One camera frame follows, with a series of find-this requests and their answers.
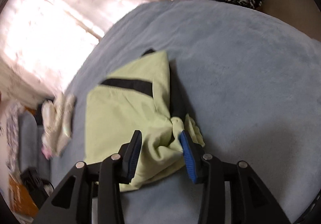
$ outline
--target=curtain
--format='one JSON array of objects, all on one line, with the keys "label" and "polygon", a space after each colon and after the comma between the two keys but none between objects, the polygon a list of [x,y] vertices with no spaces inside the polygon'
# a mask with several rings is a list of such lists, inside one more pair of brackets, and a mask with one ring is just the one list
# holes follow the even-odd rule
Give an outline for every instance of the curtain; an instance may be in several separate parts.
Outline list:
[{"label": "curtain", "polygon": [[0,15],[0,90],[29,107],[64,91],[111,26],[152,1],[9,0]]}]

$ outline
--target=pink object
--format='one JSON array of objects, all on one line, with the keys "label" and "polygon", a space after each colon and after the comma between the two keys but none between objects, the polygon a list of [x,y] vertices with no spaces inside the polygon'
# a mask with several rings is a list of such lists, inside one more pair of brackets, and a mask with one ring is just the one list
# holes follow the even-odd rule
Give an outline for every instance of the pink object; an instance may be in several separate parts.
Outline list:
[{"label": "pink object", "polygon": [[52,151],[50,148],[42,146],[41,151],[47,160],[49,160],[52,157]]}]

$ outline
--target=gray-blue bedspread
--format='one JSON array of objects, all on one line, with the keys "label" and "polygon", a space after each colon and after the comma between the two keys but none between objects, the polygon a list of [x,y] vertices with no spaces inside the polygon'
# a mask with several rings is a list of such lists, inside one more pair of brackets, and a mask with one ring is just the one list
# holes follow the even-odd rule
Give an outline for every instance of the gray-blue bedspread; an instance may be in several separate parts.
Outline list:
[{"label": "gray-blue bedspread", "polygon": [[[209,0],[156,2],[116,23],[79,70],[73,140],[57,185],[84,158],[87,93],[149,48],[166,50],[206,151],[246,160],[291,221],[321,188],[321,43],[258,11]],[[202,187],[184,169],[122,195],[126,223],[197,223]]]}]

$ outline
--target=metal screw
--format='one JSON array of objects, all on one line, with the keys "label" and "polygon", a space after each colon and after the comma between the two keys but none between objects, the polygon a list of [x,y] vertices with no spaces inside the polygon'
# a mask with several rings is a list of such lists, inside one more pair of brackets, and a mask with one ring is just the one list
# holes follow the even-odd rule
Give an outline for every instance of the metal screw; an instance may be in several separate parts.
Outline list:
[{"label": "metal screw", "polygon": [[205,154],[203,154],[203,159],[208,161],[208,160],[213,159],[213,156],[209,153],[205,153]]},{"label": "metal screw", "polygon": [[114,153],[112,156],[111,156],[111,159],[113,160],[113,161],[117,161],[117,160],[119,160],[121,158],[121,156],[120,156],[120,154],[118,154],[118,153]]},{"label": "metal screw", "polygon": [[83,161],[79,161],[78,163],[76,163],[76,168],[77,169],[81,169],[84,166],[85,166],[85,163]]},{"label": "metal screw", "polygon": [[239,166],[240,166],[241,168],[246,168],[246,167],[248,166],[248,164],[247,164],[245,161],[240,161],[240,162],[239,162]]}]

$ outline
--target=light green fabric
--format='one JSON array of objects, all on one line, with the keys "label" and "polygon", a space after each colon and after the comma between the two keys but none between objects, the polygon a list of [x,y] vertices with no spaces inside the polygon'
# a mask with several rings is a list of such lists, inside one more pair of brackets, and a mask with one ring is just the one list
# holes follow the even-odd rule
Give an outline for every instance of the light green fabric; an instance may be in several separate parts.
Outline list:
[{"label": "light green fabric", "polygon": [[121,184],[121,191],[139,189],[184,166],[178,140],[182,130],[188,130],[193,141],[204,146],[193,119],[186,115],[183,124],[180,118],[170,116],[170,71],[166,52],[145,55],[107,78],[150,81],[153,88],[153,97],[150,97],[131,89],[99,85],[87,96],[87,164],[117,153],[122,144],[130,142],[134,130],[142,132],[142,150],[135,177],[130,184]]}]

